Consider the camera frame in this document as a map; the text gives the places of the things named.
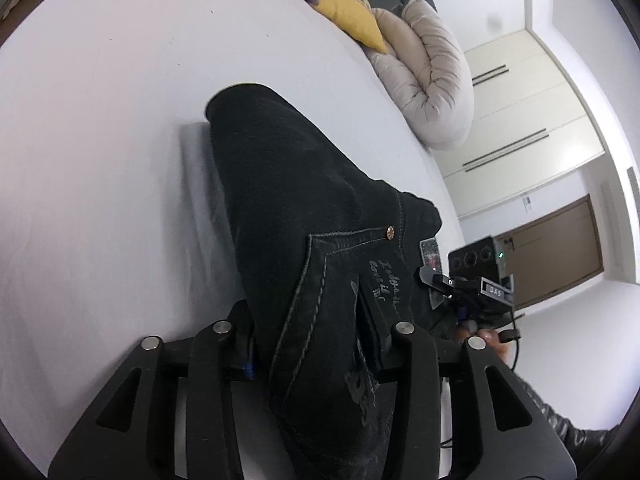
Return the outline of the right hand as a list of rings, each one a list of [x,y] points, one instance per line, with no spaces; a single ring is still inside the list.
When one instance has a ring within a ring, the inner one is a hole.
[[[474,322],[464,323],[457,326],[456,341],[459,344],[472,336],[484,339],[488,347],[493,348],[503,362],[506,364],[510,363],[510,346],[508,344],[503,344],[499,340],[499,335],[496,330],[493,330],[492,328],[478,328]]]

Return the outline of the black leather sleeve forearm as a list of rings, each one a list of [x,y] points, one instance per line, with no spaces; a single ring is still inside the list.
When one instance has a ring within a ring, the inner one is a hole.
[[[518,380],[570,453],[577,474],[582,474],[608,445],[620,426],[615,425],[609,430],[579,429],[569,418],[562,416],[550,404],[544,402],[528,382],[522,378]]]

